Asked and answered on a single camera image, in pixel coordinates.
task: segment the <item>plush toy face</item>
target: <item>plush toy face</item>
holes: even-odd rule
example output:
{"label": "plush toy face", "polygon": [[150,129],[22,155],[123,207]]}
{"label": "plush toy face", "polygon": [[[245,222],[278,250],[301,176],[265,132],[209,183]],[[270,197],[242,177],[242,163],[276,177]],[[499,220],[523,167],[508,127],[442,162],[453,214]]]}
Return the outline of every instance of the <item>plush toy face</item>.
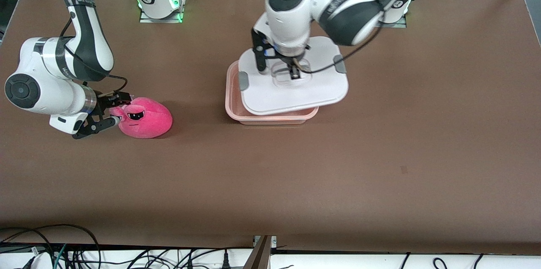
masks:
{"label": "plush toy face", "polygon": [[135,98],[131,104],[109,109],[111,115],[120,117],[120,130],[134,138],[154,138],[165,134],[172,125],[168,109],[149,98]]}

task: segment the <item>brown tabletop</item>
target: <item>brown tabletop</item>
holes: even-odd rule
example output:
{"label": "brown tabletop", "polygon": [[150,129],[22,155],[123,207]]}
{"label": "brown tabletop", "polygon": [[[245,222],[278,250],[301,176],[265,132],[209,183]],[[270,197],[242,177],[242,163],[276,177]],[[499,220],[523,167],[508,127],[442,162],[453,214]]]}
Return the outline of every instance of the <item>brown tabletop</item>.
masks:
{"label": "brown tabletop", "polygon": [[[224,109],[263,0],[188,0],[176,25],[140,24],[134,0],[96,4],[112,74],[164,103],[172,130],[73,140],[0,97],[0,225],[76,223],[103,244],[246,246],[265,233],[287,248],[541,253],[541,49],[524,0],[415,0],[408,28],[346,62],[343,101],[272,128]],[[67,19],[62,0],[20,0],[2,82],[23,41]]]}

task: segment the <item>pink plastic container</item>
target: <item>pink plastic container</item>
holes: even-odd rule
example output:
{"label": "pink plastic container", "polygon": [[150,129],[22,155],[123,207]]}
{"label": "pink plastic container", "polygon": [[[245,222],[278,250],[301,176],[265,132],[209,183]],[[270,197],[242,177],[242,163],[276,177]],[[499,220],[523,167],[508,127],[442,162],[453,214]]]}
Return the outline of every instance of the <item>pink plastic container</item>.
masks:
{"label": "pink plastic container", "polygon": [[238,89],[238,61],[231,64],[227,70],[226,80],[226,111],[227,114],[246,126],[285,126],[303,124],[312,118],[319,107],[281,113],[279,115],[253,115],[242,104]]}

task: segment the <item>white surface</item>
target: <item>white surface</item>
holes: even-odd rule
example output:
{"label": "white surface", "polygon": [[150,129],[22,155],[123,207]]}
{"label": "white surface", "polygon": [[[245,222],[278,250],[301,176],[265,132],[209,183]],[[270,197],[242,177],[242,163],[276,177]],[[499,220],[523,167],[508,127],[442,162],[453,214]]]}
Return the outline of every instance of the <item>white surface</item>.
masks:
{"label": "white surface", "polygon": [[[152,250],[151,255],[158,255],[163,250]],[[205,250],[197,250],[193,255],[198,255]],[[120,250],[102,252],[104,261],[122,262],[135,258],[142,250]],[[180,250],[180,258],[184,257],[189,250]],[[242,266],[249,257],[251,249],[229,250],[230,265]],[[6,253],[0,254],[0,269],[21,268],[33,256],[32,253]],[[398,269],[404,260],[404,254],[276,254],[270,258],[270,269],[280,269],[294,265],[292,269]],[[421,254],[410,255],[404,269],[434,269],[432,260],[435,257],[443,259],[448,269],[472,269],[478,255],[442,255]],[[176,263],[177,250],[164,254],[164,258]],[[97,254],[85,253],[85,259],[95,260]],[[220,269],[224,260],[223,251],[209,253],[194,261],[194,265],[205,265],[210,269]],[[135,267],[143,266],[147,259],[143,258]],[[102,269],[125,269],[128,264],[108,265],[102,264]],[[40,255],[35,259],[32,269],[51,269],[51,261],[46,255]],[[89,264],[92,269],[97,264]],[[153,263],[152,269],[160,269],[160,264]],[[485,255],[477,265],[477,269],[539,269],[541,268],[540,256],[522,255]]]}
{"label": "white surface", "polygon": [[[311,49],[306,51],[303,60],[309,61],[311,70],[330,65],[340,54],[338,46],[324,36],[310,38],[309,45]],[[260,74],[251,49],[240,57],[238,71],[246,72],[249,77],[249,87],[241,92],[242,103],[250,113],[273,115],[309,109],[336,103],[347,94],[347,76],[336,72],[335,67],[316,74],[301,74],[298,80],[291,80],[288,72],[281,72],[280,76],[285,78],[283,84],[278,85],[271,71],[285,67],[285,63],[273,67],[279,62],[278,59],[267,60],[266,74]]]}

